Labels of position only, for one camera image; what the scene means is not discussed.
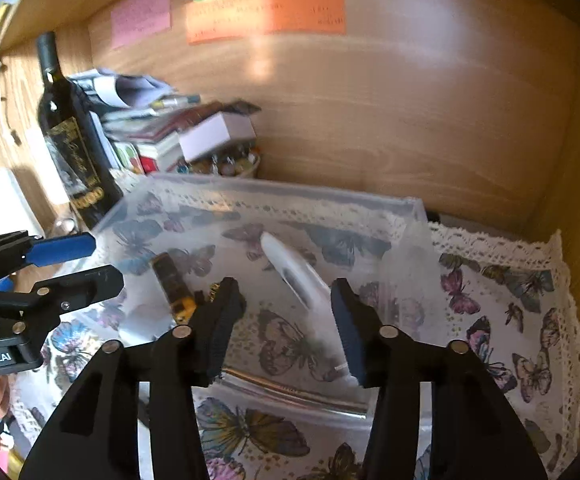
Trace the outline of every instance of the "orange sticky note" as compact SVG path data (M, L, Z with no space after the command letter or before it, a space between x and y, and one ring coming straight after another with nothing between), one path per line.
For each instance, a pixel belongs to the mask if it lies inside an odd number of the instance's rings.
M250 34L345 34L345 0L201 0L187 4L189 44Z

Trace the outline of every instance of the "bottle label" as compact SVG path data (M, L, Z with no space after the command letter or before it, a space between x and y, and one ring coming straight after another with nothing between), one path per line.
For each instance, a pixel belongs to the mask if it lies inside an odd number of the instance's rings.
M90 207L105 195L100 178L74 117L48 131L46 145L71 202L77 209Z

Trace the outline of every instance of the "blue plastic part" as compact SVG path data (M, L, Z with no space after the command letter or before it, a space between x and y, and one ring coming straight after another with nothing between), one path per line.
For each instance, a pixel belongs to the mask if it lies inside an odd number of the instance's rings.
M0 279L0 292L12 292L14 290L14 282L10 276Z
M26 254L26 262L37 267L62 264L90 256L97 242L89 233L63 236L37 242Z

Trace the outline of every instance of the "white box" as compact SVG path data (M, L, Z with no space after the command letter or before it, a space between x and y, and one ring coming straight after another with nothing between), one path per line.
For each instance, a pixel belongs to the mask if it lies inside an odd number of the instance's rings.
M194 162L226 146L254 138L256 134L249 117L218 112L179 134L179 144L185 161Z

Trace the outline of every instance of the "pink sticky note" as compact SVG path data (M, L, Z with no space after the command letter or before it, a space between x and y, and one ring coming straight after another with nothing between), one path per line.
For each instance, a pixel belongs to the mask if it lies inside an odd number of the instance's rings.
M169 0L123 0L110 12L112 48L170 28Z

